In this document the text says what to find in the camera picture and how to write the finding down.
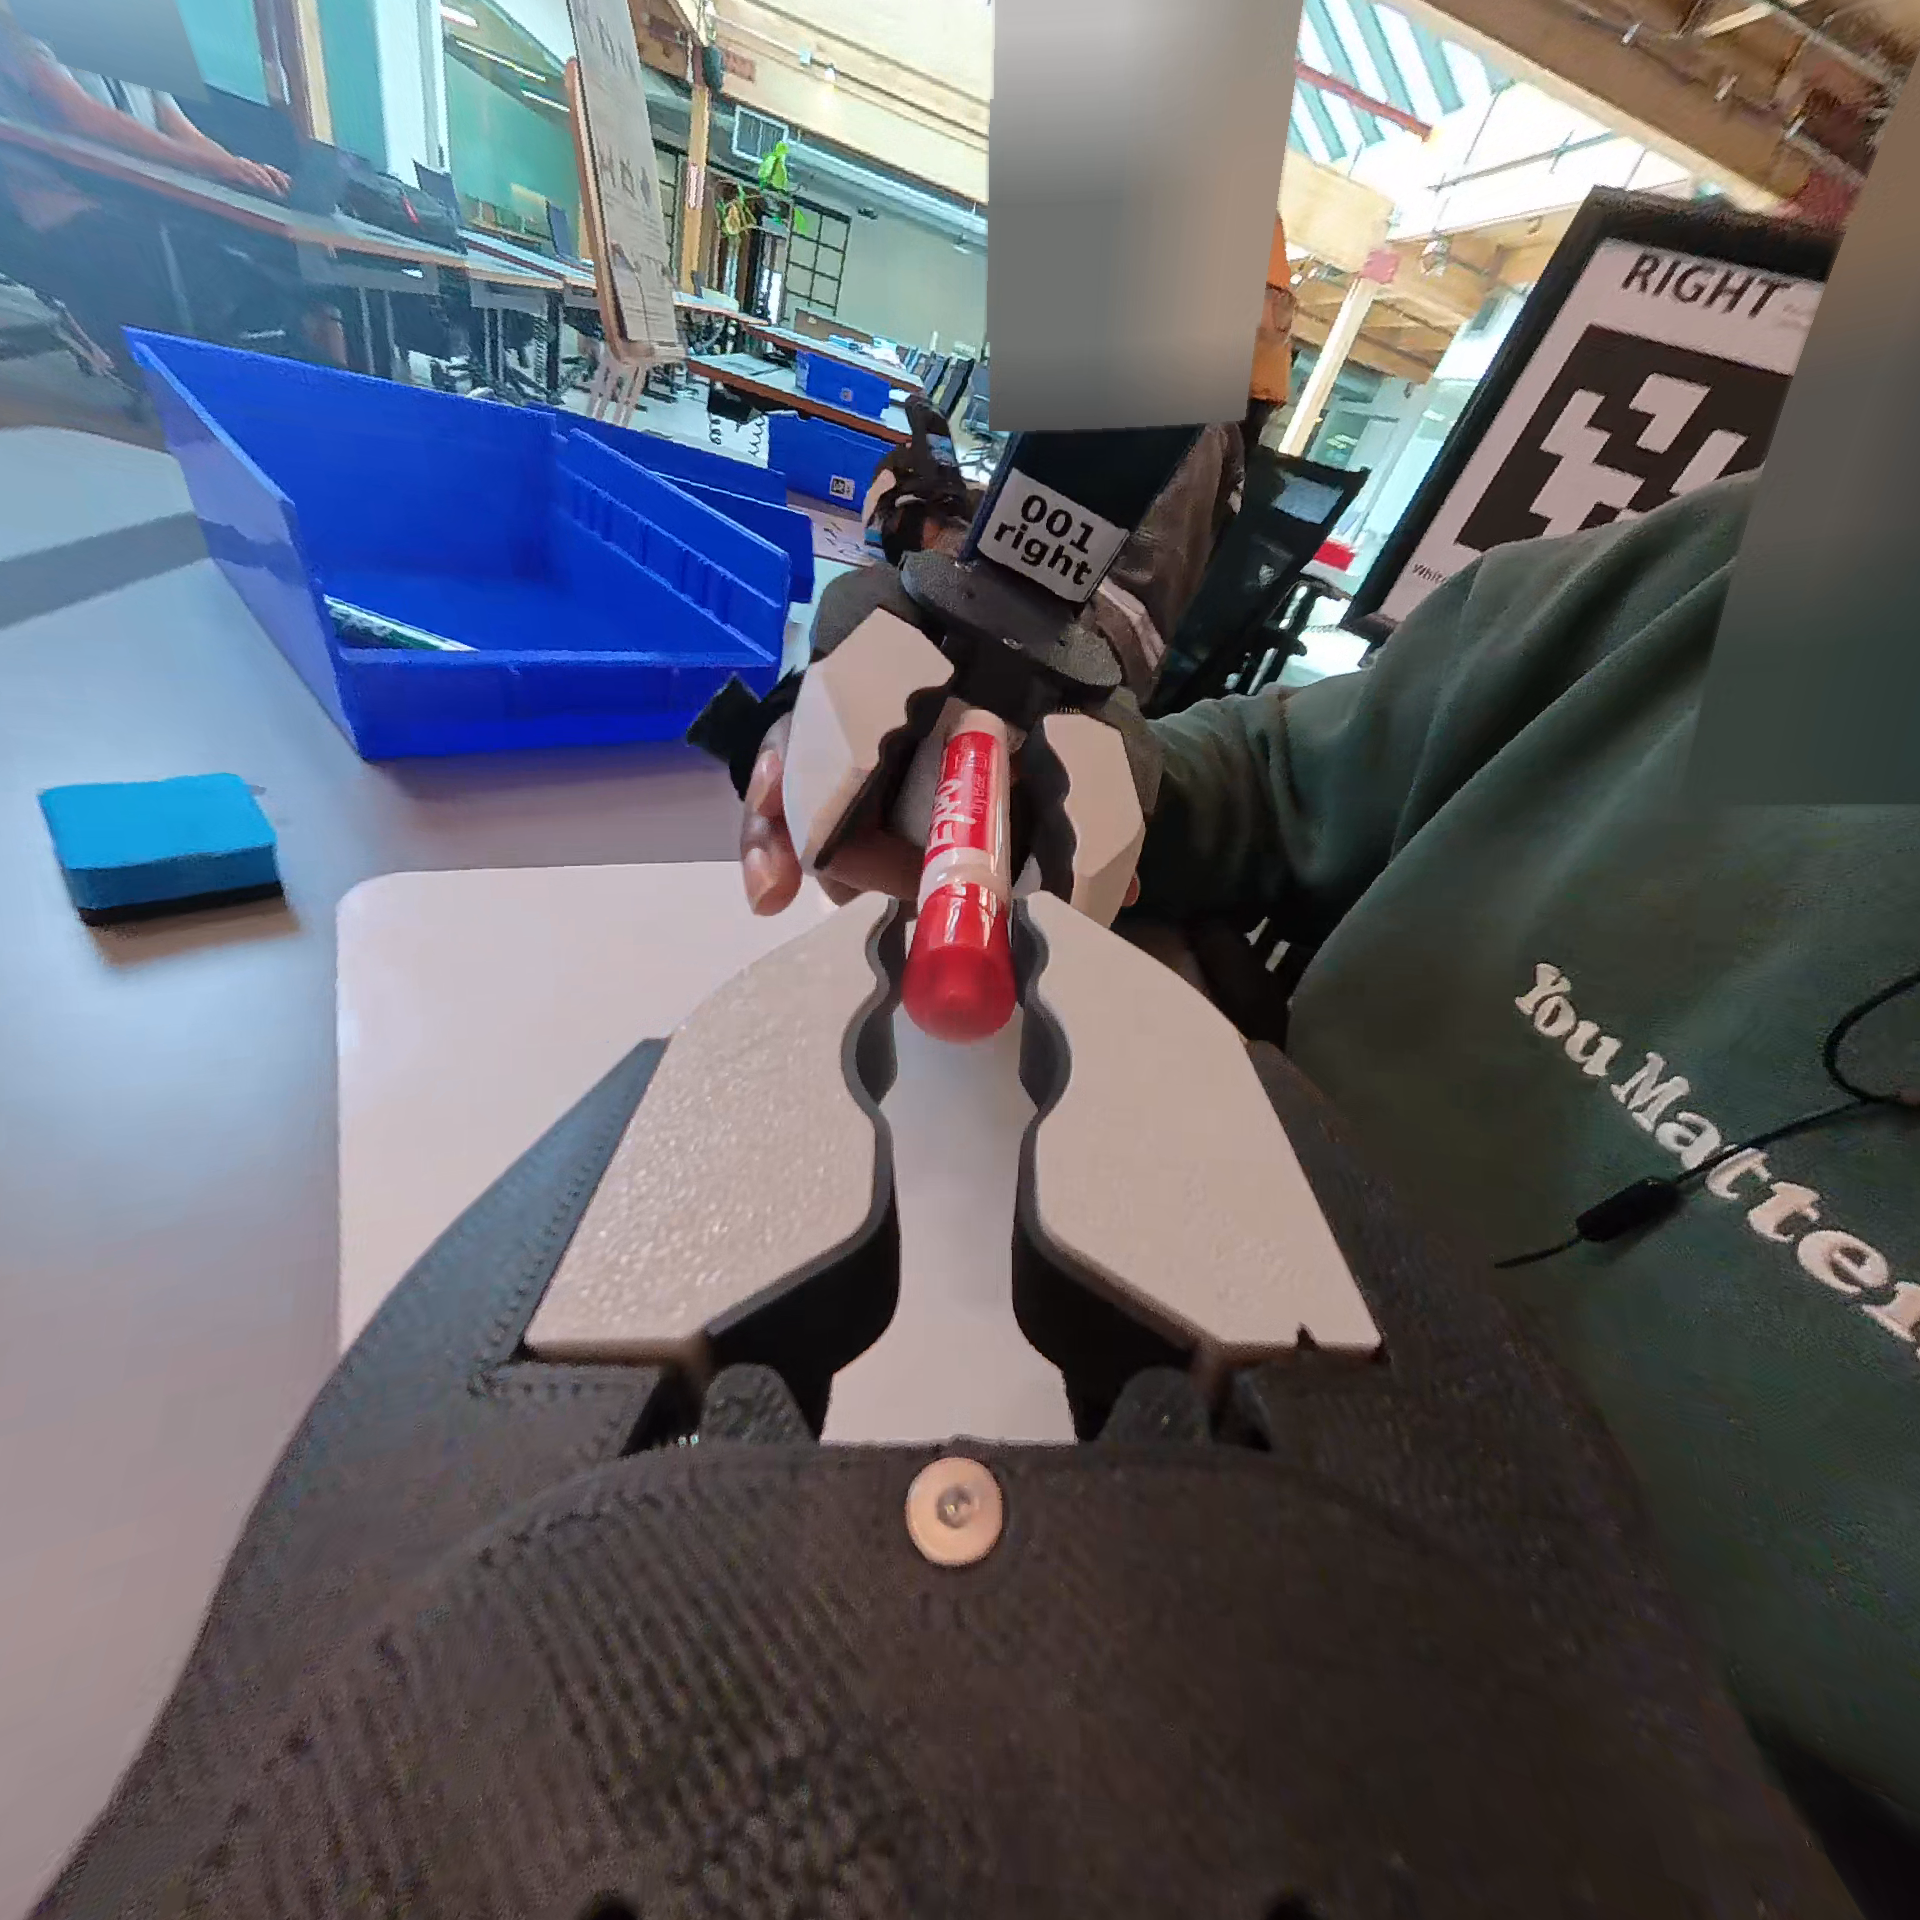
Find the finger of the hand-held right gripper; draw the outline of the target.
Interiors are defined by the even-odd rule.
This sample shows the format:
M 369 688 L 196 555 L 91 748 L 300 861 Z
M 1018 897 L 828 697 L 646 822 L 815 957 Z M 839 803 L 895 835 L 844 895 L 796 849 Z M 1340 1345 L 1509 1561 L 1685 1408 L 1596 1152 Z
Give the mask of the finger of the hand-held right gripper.
M 781 744 L 781 901 L 802 880 L 844 895 L 922 889 L 924 844 L 886 821 L 950 685 L 953 660 L 901 614 L 867 614 L 804 667 Z
M 1021 742 L 1021 895 L 1111 927 L 1135 891 L 1162 744 L 1131 693 L 1047 713 Z

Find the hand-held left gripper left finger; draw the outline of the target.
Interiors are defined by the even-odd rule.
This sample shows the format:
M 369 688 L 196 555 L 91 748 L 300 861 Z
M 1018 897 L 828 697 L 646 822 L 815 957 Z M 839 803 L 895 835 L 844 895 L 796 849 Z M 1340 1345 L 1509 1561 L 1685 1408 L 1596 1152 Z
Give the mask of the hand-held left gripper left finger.
M 526 1350 L 706 1384 L 780 1376 L 806 1423 L 901 1288 L 901 902 L 865 895 L 699 1001 L 662 1045 Z

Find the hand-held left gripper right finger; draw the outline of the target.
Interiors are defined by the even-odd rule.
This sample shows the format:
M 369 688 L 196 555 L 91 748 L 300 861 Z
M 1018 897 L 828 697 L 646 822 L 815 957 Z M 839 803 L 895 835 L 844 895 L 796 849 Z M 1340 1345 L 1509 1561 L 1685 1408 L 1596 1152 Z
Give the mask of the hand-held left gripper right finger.
M 1015 909 L 1013 1301 L 1074 1423 L 1185 1376 L 1202 1409 L 1269 1363 L 1361 1364 L 1382 1334 L 1239 1029 L 1055 895 Z

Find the red dry-erase marker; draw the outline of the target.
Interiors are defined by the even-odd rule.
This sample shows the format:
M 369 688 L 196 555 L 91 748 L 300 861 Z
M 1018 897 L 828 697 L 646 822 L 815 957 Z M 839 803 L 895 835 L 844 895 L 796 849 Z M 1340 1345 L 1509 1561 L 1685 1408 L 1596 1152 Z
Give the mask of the red dry-erase marker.
M 1013 897 L 1013 765 L 1002 717 L 962 709 L 943 742 L 922 861 L 918 908 L 940 891 Z

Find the red marker cap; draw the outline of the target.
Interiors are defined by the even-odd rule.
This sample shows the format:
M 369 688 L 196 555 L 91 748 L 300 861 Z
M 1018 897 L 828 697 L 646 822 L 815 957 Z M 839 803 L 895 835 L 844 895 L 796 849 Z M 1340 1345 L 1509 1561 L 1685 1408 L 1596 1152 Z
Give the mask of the red marker cap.
M 931 1039 L 993 1039 L 1018 1008 L 1010 909 L 986 880 L 948 880 L 918 905 L 901 1005 Z

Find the white whiteboard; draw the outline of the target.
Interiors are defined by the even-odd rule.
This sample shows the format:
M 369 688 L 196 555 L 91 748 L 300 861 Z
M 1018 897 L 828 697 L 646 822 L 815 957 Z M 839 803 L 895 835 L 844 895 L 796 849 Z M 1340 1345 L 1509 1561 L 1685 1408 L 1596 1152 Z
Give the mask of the white whiteboard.
M 828 912 L 755 918 L 730 861 L 422 871 L 339 908 L 340 1345 L 469 1203 L 641 1039 Z M 953 1046 L 895 1020 L 902 1292 L 833 1384 L 844 1444 L 1073 1440 L 1018 1328 L 1013 1204 L 1034 1103 L 1019 1021 Z

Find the blue plastic bin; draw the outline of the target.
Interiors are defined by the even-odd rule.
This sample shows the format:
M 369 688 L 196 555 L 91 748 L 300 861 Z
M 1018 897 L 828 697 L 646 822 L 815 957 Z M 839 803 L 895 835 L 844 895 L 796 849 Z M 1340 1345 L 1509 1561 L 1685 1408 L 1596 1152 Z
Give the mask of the blue plastic bin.
M 794 408 L 764 419 L 764 454 L 777 504 L 862 517 L 875 473 L 899 440 Z
M 209 555 L 364 760 L 681 737 L 814 592 L 767 469 L 133 326 Z M 349 653 L 323 596 L 476 655 Z

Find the green dry-erase marker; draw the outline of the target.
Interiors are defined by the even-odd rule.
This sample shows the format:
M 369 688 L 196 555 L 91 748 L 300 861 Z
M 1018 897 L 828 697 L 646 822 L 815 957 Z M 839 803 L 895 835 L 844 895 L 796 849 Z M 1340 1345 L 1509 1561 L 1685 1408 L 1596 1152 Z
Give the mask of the green dry-erase marker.
M 323 609 L 339 646 L 349 653 L 476 655 L 469 641 L 362 607 L 335 593 L 323 596 Z

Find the blue whiteboard eraser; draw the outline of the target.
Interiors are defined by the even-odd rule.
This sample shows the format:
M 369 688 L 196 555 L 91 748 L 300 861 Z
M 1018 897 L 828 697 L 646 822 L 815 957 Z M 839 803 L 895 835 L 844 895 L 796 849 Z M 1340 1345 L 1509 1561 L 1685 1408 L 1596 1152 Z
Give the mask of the blue whiteboard eraser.
M 59 784 L 37 803 L 86 926 L 283 895 L 277 829 L 241 775 Z

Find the person's right hand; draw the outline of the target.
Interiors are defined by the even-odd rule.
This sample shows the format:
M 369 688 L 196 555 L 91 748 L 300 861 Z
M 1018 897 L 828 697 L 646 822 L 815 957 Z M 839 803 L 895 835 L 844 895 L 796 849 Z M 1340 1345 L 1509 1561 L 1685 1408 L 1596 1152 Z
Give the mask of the person's right hand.
M 767 729 L 743 797 L 739 868 L 755 917 L 786 912 L 810 884 L 835 905 L 859 895 L 915 897 L 922 886 L 918 849 L 885 829 L 853 835 L 823 871 L 804 868 L 783 815 L 783 752 L 791 729 L 791 715 Z

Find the black mesh chair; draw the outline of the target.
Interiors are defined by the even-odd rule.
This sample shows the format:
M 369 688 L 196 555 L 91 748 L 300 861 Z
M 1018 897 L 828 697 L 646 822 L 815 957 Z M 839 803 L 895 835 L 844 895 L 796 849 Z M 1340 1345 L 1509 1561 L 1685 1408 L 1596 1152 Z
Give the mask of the black mesh chair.
M 1370 478 L 1367 469 L 1338 469 L 1274 448 L 1247 452 L 1239 515 L 1215 541 L 1169 639 L 1146 715 L 1163 717 L 1230 691 L 1253 691 L 1263 665 L 1297 653 L 1283 614 Z

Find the white standing sign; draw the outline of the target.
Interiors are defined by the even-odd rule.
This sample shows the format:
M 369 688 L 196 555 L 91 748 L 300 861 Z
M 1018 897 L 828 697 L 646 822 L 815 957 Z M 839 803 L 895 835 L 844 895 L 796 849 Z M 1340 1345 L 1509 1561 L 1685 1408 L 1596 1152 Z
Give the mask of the white standing sign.
M 645 379 L 678 366 L 686 348 L 630 6 L 569 3 L 566 23 L 566 110 L 604 333 L 590 416 L 625 424 Z

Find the framed black-and-white tag sign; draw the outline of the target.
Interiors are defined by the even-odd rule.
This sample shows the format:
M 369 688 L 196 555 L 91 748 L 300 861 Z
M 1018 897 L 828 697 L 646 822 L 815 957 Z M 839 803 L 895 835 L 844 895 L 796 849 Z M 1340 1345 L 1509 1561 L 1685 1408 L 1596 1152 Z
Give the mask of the framed black-and-white tag sign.
M 1341 628 L 1381 641 L 1498 547 L 1759 469 L 1837 252 L 1791 217 L 1590 190 Z

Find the wooden office table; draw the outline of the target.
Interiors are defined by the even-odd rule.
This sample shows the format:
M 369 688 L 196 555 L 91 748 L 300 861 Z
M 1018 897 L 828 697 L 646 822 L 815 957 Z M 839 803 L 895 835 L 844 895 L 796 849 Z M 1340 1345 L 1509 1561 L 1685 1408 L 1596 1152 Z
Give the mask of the wooden office table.
M 561 403 L 566 281 L 543 263 L 527 268 L 490 252 L 463 254 L 356 222 L 339 211 L 318 212 L 268 201 L 161 159 L 130 156 L 83 135 L 34 127 L 11 117 L 3 120 L 3 139 L 10 151 L 50 159 L 94 182 L 113 182 L 146 201 L 187 207 L 202 217 L 289 243 L 298 252 L 301 277 L 358 294 L 365 335 L 371 335 L 371 294 L 380 294 L 383 303 L 397 294 L 431 297 L 445 278 L 462 278 L 469 283 L 470 309 L 483 319 L 490 376 L 501 376 L 506 368 L 499 321 L 508 312 L 521 312 L 534 321 L 541 344 L 543 403 Z

